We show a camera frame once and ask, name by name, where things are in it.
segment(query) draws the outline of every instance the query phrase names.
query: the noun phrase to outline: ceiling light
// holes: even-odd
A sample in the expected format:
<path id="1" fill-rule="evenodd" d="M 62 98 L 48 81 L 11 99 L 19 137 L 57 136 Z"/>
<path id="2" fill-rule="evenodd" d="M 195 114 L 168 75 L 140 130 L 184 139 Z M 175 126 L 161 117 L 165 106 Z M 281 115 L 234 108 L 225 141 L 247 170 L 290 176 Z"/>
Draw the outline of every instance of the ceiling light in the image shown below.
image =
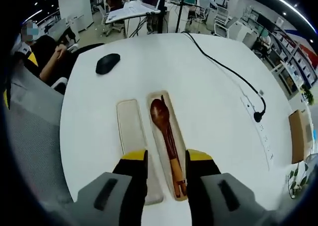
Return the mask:
<path id="1" fill-rule="evenodd" d="M 36 13 L 34 13 L 33 15 L 31 15 L 30 17 L 28 17 L 23 23 L 25 23 L 27 20 L 31 19 L 32 17 L 34 17 L 35 15 L 39 14 L 42 10 L 37 11 Z"/>
<path id="2" fill-rule="evenodd" d="M 282 2 L 283 4 L 285 4 L 287 7 L 289 7 L 291 10 L 293 10 L 296 14 L 298 14 L 298 16 L 300 16 L 310 27 L 312 30 L 314 30 L 314 32 L 317 34 L 315 28 L 310 24 L 310 22 L 299 12 L 297 11 L 293 6 L 291 6 L 288 2 L 286 2 L 285 0 L 279 0 L 280 2 Z"/>

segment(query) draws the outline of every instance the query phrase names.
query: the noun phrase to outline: person's arm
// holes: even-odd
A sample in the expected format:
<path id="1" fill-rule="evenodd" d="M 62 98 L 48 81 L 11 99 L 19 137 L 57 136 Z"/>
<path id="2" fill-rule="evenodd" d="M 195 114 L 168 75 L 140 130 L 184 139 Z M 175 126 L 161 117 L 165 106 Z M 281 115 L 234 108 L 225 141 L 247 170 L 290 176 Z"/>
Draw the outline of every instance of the person's arm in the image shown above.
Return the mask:
<path id="1" fill-rule="evenodd" d="M 48 61 L 48 63 L 45 65 L 45 67 L 41 71 L 40 79 L 43 82 L 48 81 L 48 79 L 49 79 L 49 77 L 54 69 L 54 65 L 58 61 L 59 56 L 60 56 L 60 51 L 55 51 L 54 54 L 51 56 L 50 60 Z"/>

